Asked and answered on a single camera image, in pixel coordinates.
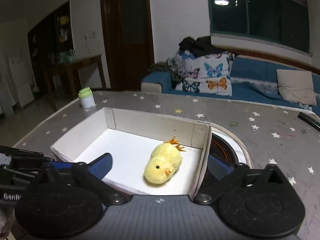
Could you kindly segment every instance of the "beige pillow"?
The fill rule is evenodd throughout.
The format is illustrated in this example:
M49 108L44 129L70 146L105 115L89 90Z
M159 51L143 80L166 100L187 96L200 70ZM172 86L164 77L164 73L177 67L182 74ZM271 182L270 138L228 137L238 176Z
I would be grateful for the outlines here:
M278 90L280 95L293 103L316 106L310 71L277 69Z

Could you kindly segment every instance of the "white pillow with butterflies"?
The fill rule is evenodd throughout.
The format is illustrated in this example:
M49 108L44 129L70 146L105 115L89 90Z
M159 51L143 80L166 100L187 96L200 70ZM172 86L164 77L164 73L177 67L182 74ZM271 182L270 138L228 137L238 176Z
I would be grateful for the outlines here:
M176 86L176 90L232 96L231 81L227 76L197 79L185 78Z
M186 77L196 79L229 76L235 54L225 51L196 58L185 50L179 52L177 57L186 62Z

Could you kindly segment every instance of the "sofa backrest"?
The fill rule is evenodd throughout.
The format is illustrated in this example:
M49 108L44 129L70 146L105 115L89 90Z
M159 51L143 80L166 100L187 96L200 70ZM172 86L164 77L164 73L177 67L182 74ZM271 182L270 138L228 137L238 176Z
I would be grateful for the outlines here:
M297 68L294 67L287 67L267 61L236 57L230 76L277 82L277 69L297 70ZM320 93L320 76L312 74L312 79L315 92Z

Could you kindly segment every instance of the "orange beak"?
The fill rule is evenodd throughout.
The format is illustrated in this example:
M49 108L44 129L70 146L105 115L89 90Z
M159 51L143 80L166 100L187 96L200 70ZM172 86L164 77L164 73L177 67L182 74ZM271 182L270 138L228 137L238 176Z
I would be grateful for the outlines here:
M166 168L166 169L164 169L164 173L169 176L171 171L168 168Z

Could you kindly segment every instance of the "green lid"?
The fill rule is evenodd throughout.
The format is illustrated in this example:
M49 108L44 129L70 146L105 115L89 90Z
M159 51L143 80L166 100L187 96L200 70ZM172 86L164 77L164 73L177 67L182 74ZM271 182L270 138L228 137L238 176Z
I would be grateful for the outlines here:
M90 89L90 87L86 87L86 88L83 88L79 91L79 98L86 98L86 97L89 97L92 95L92 91Z

